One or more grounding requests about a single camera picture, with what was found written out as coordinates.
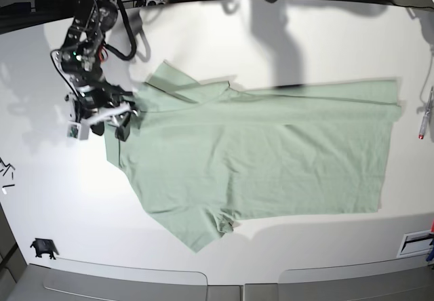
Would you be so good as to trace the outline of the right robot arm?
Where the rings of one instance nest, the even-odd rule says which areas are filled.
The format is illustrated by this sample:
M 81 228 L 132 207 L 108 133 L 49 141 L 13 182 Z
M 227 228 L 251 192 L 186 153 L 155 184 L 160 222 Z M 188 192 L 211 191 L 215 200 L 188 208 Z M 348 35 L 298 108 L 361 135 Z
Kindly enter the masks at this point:
M 128 55 L 106 42 L 106 33 L 119 18 L 130 42 Z M 128 139 L 130 123 L 140 112 L 132 92 L 106 80 L 102 63 L 109 52 L 122 61 L 130 61 L 136 51 L 122 0 L 78 0 L 64 43 L 50 53 L 56 71 L 70 89 L 64 98 L 71 106 L 68 137 L 86 140 L 90 133 L 101 136 L 109 125 L 115 130 L 116 139 Z

